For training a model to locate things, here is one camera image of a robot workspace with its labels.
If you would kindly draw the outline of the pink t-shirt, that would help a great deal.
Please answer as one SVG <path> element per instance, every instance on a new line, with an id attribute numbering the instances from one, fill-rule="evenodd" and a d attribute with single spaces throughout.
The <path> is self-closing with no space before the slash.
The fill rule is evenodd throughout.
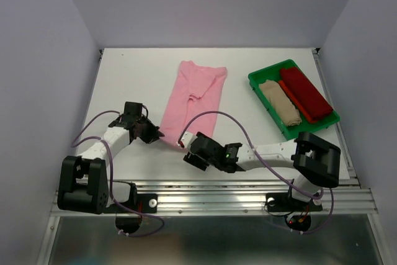
<path id="1" fill-rule="evenodd" d="M 225 67 L 213 68 L 182 61 L 161 120 L 160 131 L 164 134 L 161 141 L 176 147 L 179 136 L 192 118 L 202 112 L 218 110 L 227 75 Z"/>

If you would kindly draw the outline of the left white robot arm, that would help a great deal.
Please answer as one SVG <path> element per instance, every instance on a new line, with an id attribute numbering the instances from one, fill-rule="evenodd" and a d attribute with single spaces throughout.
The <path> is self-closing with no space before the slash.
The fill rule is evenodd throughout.
<path id="1" fill-rule="evenodd" d="M 113 203 L 107 167 L 124 148 L 139 138 L 151 144 L 164 134 L 148 118 L 142 103 L 126 102 L 124 110 L 107 127 L 101 137 L 76 139 L 72 146 L 94 140 L 77 156 L 67 156 L 61 164 L 57 206 L 61 210 L 102 214 Z"/>

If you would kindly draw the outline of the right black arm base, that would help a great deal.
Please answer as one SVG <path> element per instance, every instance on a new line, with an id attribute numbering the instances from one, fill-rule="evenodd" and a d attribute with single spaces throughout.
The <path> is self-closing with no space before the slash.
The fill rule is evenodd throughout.
<path id="1" fill-rule="evenodd" d="M 265 195 L 264 210 L 271 216 L 284 219 L 286 228 L 302 235 L 309 234 L 312 224 L 311 212 L 321 212 L 320 200 L 292 197 L 292 188 L 287 192 L 270 192 Z"/>

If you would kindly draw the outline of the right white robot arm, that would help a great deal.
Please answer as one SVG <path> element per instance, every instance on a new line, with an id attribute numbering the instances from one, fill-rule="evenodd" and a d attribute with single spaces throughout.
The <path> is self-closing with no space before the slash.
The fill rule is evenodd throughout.
<path id="1" fill-rule="evenodd" d="M 294 140 L 259 146 L 221 145 L 200 132 L 185 132 L 179 145 L 187 150 L 184 161 L 202 171 L 209 166 L 229 174 L 266 168 L 282 179 L 276 168 L 297 170 L 299 175 L 285 194 L 292 209 L 300 209 L 322 189 L 339 186 L 340 148 L 309 132 L 299 133 Z"/>

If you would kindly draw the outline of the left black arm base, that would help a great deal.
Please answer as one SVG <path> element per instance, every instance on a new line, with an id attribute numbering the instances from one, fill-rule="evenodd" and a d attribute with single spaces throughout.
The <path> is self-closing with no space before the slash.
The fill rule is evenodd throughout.
<path id="1" fill-rule="evenodd" d="M 113 182 L 104 214 L 114 214 L 115 227 L 119 235 L 139 238 L 161 231 L 165 221 L 156 215 L 158 195 L 140 194 L 136 184 L 126 181 Z"/>

